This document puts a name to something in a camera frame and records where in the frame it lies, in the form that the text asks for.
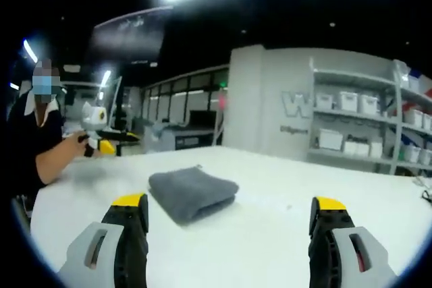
gray towel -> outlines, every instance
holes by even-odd
[[[230,205],[238,185],[207,175],[198,167],[149,178],[150,193],[177,224],[202,219]]]

white collar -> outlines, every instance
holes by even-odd
[[[59,105],[57,104],[57,101],[54,99],[52,100],[48,105],[47,109],[45,110],[45,116],[43,117],[42,126],[44,126],[45,122],[47,121],[48,114],[51,111],[58,111]],[[36,123],[37,123],[37,111],[36,111],[36,102],[34,101],[34,93],[32,90],[28,92],[27,95],[27,101],[26,101],[26,108],[24,109],[24,115],[28,116],[29,114],[34,112],[34,116],[36,117]]]

desk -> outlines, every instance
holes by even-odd
[[[38,193],[31,232],[58,271],[69,244],[101,221],[119,196],[147,191],[155,172],[201,165],[240,186],[230,207],[177,226],[149,196],[149,287],[308,287],[308,226],[313,196],[343,202],[389,252],[400,275],[432,223],[411,179],[347,171],[223,147],[113,157],[70,165]]]

shelf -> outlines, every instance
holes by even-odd
[[[318,84],[331,84],[369,90],[383,90],[396,86],[394,81],[351,71],[314,69],[314,77]]]
[[[339,109],[322,109],[322,108],[314,107],[313,111],[314,113],[323,114],[323,115],[336,115],[336,116],[344,116],[344,117],[351,117],[357,119],[368,119],[370,121],[379,121],[381,123],[388,123],[394,125],[398,123],[396,119],[392,119],[389,117],[383,117],[379,115],[367,115],[362,113],[355,113],[352,111],[343,111]]]
[[[371,158],[369,156],[349,155],[349,154],[345,154],[341,151],[326,150],[324,148],[309,148],[309,153],[323,155],[323,156],[330,156],[333,158],[353,160],[353,161],[379,163],[380,165],[391,165],[392,164],[392,160],[390,160],[390,159],[383,159],[383,158],[380,159],[380,158]]]
[[[402,100],[408,100],[422,107],[432,109],[432,98],[429,98],[425,94],[419,94],[411,89],[402,87],[400,89],[400,94],[402,95]]]
[[[416,126],[408,124],[408,123],[402,123],[402,127],[404,129],[409,129],[411,131],[415,131],[417,133],[424,134],[426,136],[431,136],[432,137],[432,131],[428,131],[427,129],[416,127]]]
[[[406,161],[398,161],[398,167],[413,168],[421,170],[432,170],[432,165],[421,165],[419,163],[410,163]]]

black ceiling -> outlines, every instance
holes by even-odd
[[[129,84],[150,84],[177,74],[227,63],[231,49],[325,47],[407,61],[431,74],[428,0],[184,0],[174,4],[157,68],[119,68]],[[28,16],[23,35],[49,44],[63,64],[85,66],[92,28],[133,11],[166,5],[159,0],[21,0]],[[92,80],[89,72],[63,74]]]

